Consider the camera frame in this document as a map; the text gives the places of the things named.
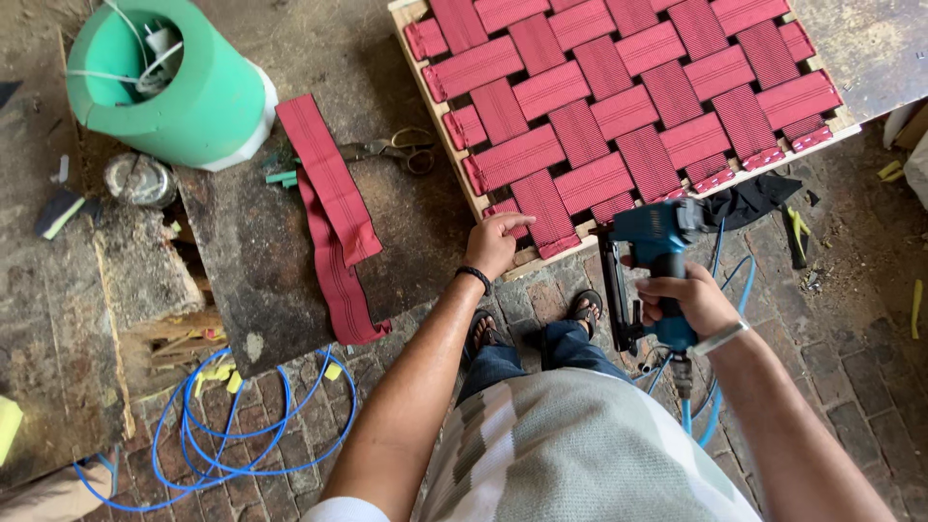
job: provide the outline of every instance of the white sleeve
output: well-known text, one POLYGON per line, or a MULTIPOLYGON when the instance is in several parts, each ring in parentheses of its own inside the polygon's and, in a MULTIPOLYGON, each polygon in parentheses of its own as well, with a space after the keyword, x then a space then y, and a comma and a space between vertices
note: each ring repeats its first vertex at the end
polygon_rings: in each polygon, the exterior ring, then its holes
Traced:
POLYGON ((370 502, 335 497, 313 506, 301 522, 390 522, 390 519, 370 502))

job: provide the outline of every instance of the black bracelet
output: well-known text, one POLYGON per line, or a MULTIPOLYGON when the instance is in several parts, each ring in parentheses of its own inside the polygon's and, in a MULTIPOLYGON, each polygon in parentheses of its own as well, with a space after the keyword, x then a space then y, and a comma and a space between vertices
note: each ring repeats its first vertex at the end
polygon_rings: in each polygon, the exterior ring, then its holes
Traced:
POLYGON ((490 280, 488 280, 486 276, 484 276, 483 272, 473 267, 461 267, 461 268, 458 268, 457 272, 455 272, 455 277, 457 277, 460 274, 471 274, 473 277, 479 279, 483 283, 483 287, 486 289, 486 291, 483 292, 483 295, 486 295, 486 296, 490 295, 490 290, 493 287, 490 286, 490 280))

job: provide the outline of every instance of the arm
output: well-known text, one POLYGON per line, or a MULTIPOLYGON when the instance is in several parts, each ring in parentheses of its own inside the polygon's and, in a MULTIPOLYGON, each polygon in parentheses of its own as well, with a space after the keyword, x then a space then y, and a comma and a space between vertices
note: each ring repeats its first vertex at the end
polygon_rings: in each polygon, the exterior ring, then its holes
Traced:
MULTIPOLYGON (((470 233, 464 265, 490 280, 499 277, 512 263, 516 247, 504 232, 534 221, 514 213, 485 219, 470 233)), ((393 521, 409 519, 483 291, 483 283, 472 275, 451 281, 365 401, 320 500, 355 497, 376 505, 393 521)))
MULTIPOLYGON (((678 299, 701 338, 739 320, 705 268, 688 263, 687 275, 686 280, 636 282, 646 323, 662 316, 659 296, 678 299)), ((754 330, 717 348, 709 359, 757 462, 774 520, 895 520, 754 330)))

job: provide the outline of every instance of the scissors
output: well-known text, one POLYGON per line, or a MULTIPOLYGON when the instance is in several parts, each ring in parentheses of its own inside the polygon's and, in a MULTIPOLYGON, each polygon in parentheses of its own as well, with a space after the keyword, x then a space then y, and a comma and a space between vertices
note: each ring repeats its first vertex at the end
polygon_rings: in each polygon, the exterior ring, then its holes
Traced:
POLYGON ((393 156, 403 161, 406 170, 417 176, 429 174, 435 166, 430 148, 435 144, 432 133, 418 127, 407 127, 390 139, 375 139, 368 143, 339 145, 339 153, 347 163, 360 162, 375 156, 393 156))

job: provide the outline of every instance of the jeans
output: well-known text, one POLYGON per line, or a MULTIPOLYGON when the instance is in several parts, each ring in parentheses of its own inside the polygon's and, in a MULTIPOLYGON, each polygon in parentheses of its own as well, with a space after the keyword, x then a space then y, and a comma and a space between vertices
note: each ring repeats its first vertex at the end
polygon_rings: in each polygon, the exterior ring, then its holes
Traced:
MULTIPOLYGON (((598 347, 589 343, 586 329, 575 320, 559 320, 545 327, 541 348, 541 370, 584 368, 605 373, 631 383, 628 375, 606 359, 598 347)), ((513 346, 483 346, 470 364, 458 405, 473 394, 500 381, 527 375, 513 346)))

